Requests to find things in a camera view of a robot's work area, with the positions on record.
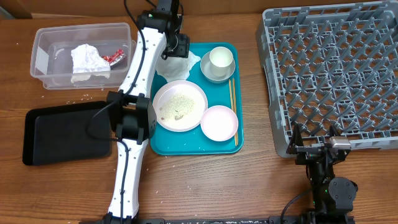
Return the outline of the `white napkin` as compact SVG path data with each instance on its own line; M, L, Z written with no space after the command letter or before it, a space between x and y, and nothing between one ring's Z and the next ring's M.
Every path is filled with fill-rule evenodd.
M110 77L110 64L99 55L96 47L88 44L79 45L71 50L71 56L73 61L72 83L87 81L91 77L91 75L76 75L76 73L101 72L96 74L96 76Z
M159 59L156 64L156 72L165 78L166 82L186 80L190 76L190 70L201 60L199 56L189 51L187 58L169 57L166 60Z

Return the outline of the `red snack wrapper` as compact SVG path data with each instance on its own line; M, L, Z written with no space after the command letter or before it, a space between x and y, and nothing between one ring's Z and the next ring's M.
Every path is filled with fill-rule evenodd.
M124 51L122 49L118 49L111 56L105 56L105 55L102 56L102 59L107 61L109 63L109 66L112 67L112 66L116 65L117 63L121 62L122 60L124 60L125 57L126 57L126 54L124 53Z

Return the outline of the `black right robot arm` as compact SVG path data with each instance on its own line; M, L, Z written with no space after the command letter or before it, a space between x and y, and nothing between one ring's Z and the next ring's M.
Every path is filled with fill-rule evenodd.
M290 200L280 214L281 223L354 223L348 213L353 210L358 185L345 177L337 177L333 166L345 161L351 152L351 143L339 131L330 126L327 143L321 146L305 146L300 126L295 123L293 135L286 153L296 156L295 163L305 166L311 187ZM313 208L297 218L285 218L287 209L297 200L312 194Z

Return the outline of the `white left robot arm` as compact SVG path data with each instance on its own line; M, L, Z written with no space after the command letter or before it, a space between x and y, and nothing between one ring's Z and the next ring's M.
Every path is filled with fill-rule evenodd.
M142 160L157 124L150 99L155 66L169 57L187 58L190 39L181 34L183 6L178 0L159 1L132 20L138 29L129 71L118 91L107 95L118 164L112 201L102 223L137 223Z

